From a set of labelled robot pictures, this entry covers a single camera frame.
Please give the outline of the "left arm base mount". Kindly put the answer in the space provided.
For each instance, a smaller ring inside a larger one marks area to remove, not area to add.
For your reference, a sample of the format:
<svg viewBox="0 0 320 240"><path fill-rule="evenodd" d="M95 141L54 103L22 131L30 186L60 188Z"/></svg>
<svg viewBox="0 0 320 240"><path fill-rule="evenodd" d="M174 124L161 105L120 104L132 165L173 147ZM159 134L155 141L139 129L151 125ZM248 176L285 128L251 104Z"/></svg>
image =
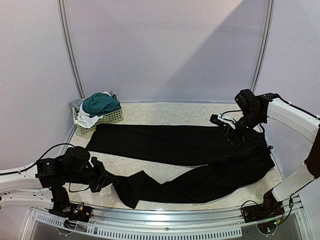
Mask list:
<svg viewBox="0 0 320 240"><path fill-rule="evenodd" d="M84 202L75 203L54 203L53 208L49 209L48 212L52 215L65 218L63 222L63 227L74 230L78 222L88 223L93 208L86 205Z"/></svg>

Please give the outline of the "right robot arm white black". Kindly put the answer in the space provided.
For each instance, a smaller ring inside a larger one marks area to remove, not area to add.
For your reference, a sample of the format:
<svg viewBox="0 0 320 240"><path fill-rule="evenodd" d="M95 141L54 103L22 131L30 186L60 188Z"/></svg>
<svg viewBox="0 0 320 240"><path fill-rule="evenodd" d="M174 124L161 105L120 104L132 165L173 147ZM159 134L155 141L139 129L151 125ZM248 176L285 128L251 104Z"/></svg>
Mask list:
<svg viewBox="0 0 320 240"><path fill-rule="evenodd" d="M320 117L284 100L277 93L254 95L241 90L234 98L243 116L235 130L244 135L268 120L283 124L288 129L272 130L278 146L277 161L284 160L281 168L292 163L297 169L286 173L286 178L271 190L272 197L283 201L320 177Z"/></svg>

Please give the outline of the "black trousers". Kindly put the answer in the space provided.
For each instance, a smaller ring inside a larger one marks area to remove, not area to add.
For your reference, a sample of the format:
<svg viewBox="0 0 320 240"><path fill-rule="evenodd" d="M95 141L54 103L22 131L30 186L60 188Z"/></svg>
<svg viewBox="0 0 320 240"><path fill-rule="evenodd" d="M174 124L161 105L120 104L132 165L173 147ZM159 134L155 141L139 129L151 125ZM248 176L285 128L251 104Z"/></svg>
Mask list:
<svg viewBox="0 0 320 240"><path fill-rule="evenodd" d="M111 176L119 199L129 208L139 201L203 204L262 179L274 167L262 132L239 136L228 126L101 124L86 149L143 161L190 166L159 183L144 171Z"/></svg>

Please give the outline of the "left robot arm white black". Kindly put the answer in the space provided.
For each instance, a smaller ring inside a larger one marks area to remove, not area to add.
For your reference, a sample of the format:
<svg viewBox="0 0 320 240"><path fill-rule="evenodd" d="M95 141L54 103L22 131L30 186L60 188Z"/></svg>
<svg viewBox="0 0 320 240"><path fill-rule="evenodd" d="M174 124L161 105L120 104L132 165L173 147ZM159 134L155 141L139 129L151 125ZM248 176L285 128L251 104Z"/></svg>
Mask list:
<svg viewBox="0 0 320 240"><path fill-rule="evenodd" d="M70 202L65 184L86 185L93 193L106 186L108 172L96 157L59 156L0 174L0 206L45 208L70 217L83 203Z"/></svg>

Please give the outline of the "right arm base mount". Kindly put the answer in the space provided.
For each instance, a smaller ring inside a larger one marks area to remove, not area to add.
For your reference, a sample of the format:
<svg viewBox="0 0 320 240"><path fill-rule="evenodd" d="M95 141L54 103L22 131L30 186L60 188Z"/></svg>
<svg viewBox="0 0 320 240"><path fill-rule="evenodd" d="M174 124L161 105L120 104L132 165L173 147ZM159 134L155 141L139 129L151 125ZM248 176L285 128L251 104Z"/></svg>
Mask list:
<svg viewBox="0 0 320 240"><path fill-rule="evenodd" d="M272 191L269 190L263 195L262 203L257 203L253 200L245 201L240 207L241 216L245 223L256 222L256 227L261 234L272 235L278 226L283 224L292 213L294 194L292 193L289 196L289 211L287 213L283 206L283 201L277 201Z"/></svg>

